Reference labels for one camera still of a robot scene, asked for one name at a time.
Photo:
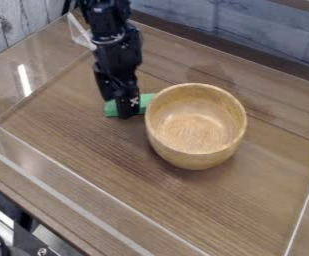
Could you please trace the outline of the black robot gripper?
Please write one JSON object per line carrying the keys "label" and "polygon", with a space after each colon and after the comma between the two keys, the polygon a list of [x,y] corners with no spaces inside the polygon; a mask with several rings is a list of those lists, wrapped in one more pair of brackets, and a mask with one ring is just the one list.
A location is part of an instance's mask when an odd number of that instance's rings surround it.
{"label": "black robot gripper", "polygon": [[101,98],[115,100],[117,117],[128,119],[139,113],[140,104],[135,75],[141,64],[140,31],[129,23],[93,24],[91,42],[96,46],[93,76]]}

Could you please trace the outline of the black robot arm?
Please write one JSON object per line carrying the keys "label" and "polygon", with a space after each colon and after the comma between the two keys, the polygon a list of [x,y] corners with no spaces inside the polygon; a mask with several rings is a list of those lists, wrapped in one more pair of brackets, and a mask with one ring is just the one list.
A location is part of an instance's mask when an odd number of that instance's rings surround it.
{"label": "black robot arm", "polygon": [[141,34],[128,22],[129,0],[77,0],[89,26],[93,76],[104,101],[113,100],[117,117],[139,112],[136,69],[141,64]]}

